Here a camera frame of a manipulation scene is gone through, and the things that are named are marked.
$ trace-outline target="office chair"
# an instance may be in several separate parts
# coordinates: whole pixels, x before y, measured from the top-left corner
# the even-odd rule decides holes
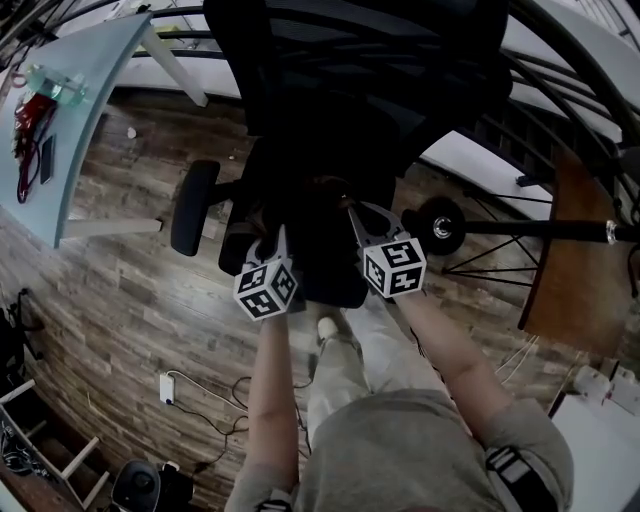
[[[260,138],[224,188],[217,163],[194,163],[172,246],[195,254],[209,206],[232,199],[222,270],[240,273],[256,237],[267,253],[284,223],[304,297],[359,307],[367,285],[346,208],[390,209],[396,177],[508,97],[498,53],[508,1],[205,0],[203,9],[248,133]],[[375,230],[381,219],[369,221]]]

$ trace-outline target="shoe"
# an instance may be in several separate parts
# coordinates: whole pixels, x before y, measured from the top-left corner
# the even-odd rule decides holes
[[[320,336],[320,341],[324,342],[336,334],[338,334],[338,326],[332,318],[325,316],[318,320],[318,335]]]

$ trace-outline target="person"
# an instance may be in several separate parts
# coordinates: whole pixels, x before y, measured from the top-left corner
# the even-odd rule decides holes
[[[350,334],[322,318],[308,405],[312,454],[300,477],[287,318],[263,322],[247,456],[225,510],[542,512],[519,508],[490,478],[487,459],[505,447],[553,497],[544,511],[567,510],[573,461],[537,402],[514,399],[482,350],[424,293],[395,300],[428,360],[378,297],[344,313]]]

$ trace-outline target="wooden floor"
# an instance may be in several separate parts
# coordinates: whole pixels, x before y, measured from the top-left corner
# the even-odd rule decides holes
[[[127,138],[134,127],[136,139]],[[204,421],[159,400],[158,375],[175,369],[230,397],[240,377],[251,375],[258,325],[235,305],[232,278],[217,267],[230,205],[212,208],[199,254],[184,257],[169,246],[176,190],[189,163],[208,158],[222,163],[220,181],[242,173],[252,140],[242,111],[225,104],[197,109],[180,96],[116,92],[91,143],[76,191],[79,218],[162,217],[166,228],[154,235],[67,240],[54,251],[0,211],[0,282],[7,299],[28,287],[31,307],[47,329],[35,338],[45,360],[29,371],[42,397],[90,438],[117,474],[125,461],[172,460],[191,472],[197,461],[215,458],[222,438]],[[398,182],[394,209],[418,207],[431,195],[459,200],[466,214],[486,214],[462,196],[463,189],[441,174],[416,165]],[[429,262],[427,291],[466,328],[500,366],[526,343],[516,329],[528,289],[440,274],[453,264],[505,239],[469,237],[457,254]],[[538,250],[529,243],[532,250]],[[515,245],[479,260],[486,267],[525,266]],[[532,276],[514,276],[529,279]],[[315,346],[311,319],[291,319],[296,384],[307,382],[307,361]],[[640,328],[630,317],[628,340]],[[640,359],[623,346],[632,364]],[[520,396],[550,404],[586,354],[540,340],[507,386]],[[509,377],[516,358],[500,375]],[[237,411],[177,377],[176,399],[220,429],[229,429]],[[246,383],[239,387],[246,398]],[[296,392],[306,410],[306,390]],[[301,449],[304,447],[301,436]],[[229,451],[215,467],[196,477],[194,502],[222,510],[243,460],[246,434],[230,438]]]

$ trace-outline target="red object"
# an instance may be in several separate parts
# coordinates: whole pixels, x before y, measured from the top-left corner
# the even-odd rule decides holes
[[[38,170],[33,178],[29,179],[29,167],[33,155],[37,154],[38,160],[40,159],[40,140],[47,131],[55,108],[55,100],[31,91],[25,93],[18,100],[14,114],[12,150],[13,156],[20,164],[20,178],[18,180],[18,202],[20,204],[26,202],[29,189],[39,172],[40,162],[38,161]],[[42,129],[39,132],[38,140],[36,140],[39,126],[42,126]]]

